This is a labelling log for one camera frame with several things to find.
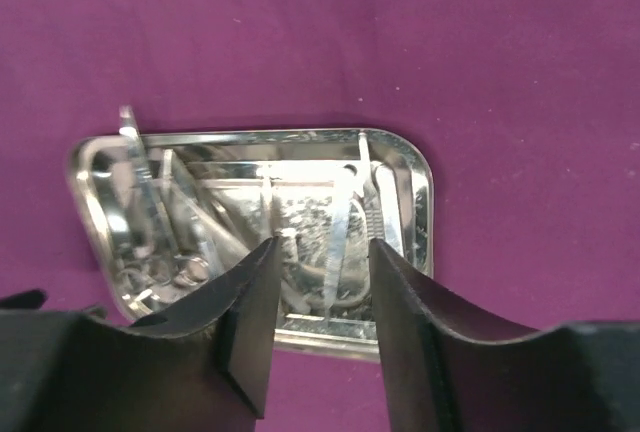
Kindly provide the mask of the purple cloth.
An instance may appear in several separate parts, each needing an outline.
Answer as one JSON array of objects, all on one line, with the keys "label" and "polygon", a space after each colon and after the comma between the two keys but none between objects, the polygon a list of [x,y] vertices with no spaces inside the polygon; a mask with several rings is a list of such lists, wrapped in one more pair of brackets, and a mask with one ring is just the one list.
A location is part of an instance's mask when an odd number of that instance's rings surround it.
[{"label": "purple cloth", "polygon": [[639,0],[1,0],[1,288],[105,288],[62,173],[162,131],[366,122],[424,150],[436,275],[536,327],[639,315]]}]

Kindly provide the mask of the steel instrument tray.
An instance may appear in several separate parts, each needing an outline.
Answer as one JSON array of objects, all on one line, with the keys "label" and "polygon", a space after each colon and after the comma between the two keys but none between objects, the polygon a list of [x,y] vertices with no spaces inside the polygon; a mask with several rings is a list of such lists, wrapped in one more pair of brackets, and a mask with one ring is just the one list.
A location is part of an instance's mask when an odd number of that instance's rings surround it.
[{"label": "steel instrument tray", "polygon": [[[262,241],[278,236],[282,279],[278,347],[374,361],[378,357],[370,298],[368,248],[384,240],[375,169],[395,175],[404,258],[433,271],[434,187],[431,168],[408,140],[379,129],[302,129],[141,135],[154,185],[166,150],[195,188],[197,215],[226,272]],[[337,300],[326,318],[323,282],[330,204],[339,167],[355,169],[354,195]],[[138,319],[186,296],[207,280],[169,279],[153,257],[149,223],[120,134],[92,137],[71,153],[69,182],[114,301]],[[198,246],[180,205],[167,207],[182,251]]]}]

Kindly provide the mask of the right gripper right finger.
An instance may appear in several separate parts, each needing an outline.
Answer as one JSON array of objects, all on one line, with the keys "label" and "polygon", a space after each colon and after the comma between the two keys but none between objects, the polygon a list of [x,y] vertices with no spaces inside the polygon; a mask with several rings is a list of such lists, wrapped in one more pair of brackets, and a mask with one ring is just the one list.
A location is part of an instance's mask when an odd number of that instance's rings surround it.
[{"label": "right gripper right finger", "polygon": [[639,325],[535,330],[369,246],[373,315],[395,431],[635,431]]}]

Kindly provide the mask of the fine pointed steel tweezers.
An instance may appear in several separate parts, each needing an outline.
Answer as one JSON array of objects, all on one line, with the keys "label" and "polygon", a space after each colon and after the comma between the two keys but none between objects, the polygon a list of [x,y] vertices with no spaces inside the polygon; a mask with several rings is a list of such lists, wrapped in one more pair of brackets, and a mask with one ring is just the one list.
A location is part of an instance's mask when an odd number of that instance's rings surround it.
[{"label": "fine pointed steel tweezers", "polygon": [[327,236],[323,282],[323,308],[326,318],[330,317],[331,309],[337,300],[348,238],[355,179],[355,169],[351,166],[343,166],[338,168],[333,181],[330,204],[331,222]]}]

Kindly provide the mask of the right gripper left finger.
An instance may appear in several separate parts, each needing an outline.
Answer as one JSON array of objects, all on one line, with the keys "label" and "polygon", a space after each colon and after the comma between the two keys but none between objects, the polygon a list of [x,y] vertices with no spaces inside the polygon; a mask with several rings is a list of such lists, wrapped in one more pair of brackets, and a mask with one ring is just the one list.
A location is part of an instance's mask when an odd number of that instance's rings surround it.
[{"label": "right gripper left finger", "polygon": [[270,238],[163,310],[116,326],[1,301],[5,431],[251,431],[265,413],[280,294]]}]

